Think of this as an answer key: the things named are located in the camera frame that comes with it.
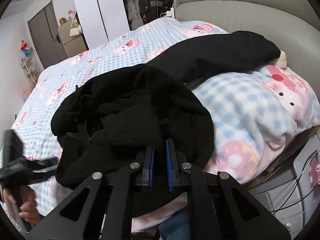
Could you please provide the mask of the person's left hand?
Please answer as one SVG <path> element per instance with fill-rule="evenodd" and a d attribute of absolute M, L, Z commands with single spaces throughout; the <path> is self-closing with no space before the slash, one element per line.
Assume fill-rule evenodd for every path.
<path fill-rule="evenodd" d="M 7 210 L 10 216 L 18 221 L 18 217 L 25 220 L 30 224 L 37 224 L 40 222 L 40 215 L 37 210 L 37 202 L 35 191 L 28 186 L 21 186 L 20 193 L 23 200 L 23 204 L 18 208 L 20 210 L 19 215 L 16 214 L 14 207 L 17 206 L 16 199 L 8 189 L 3 189 L 2 197 L 7 206 Z"/>

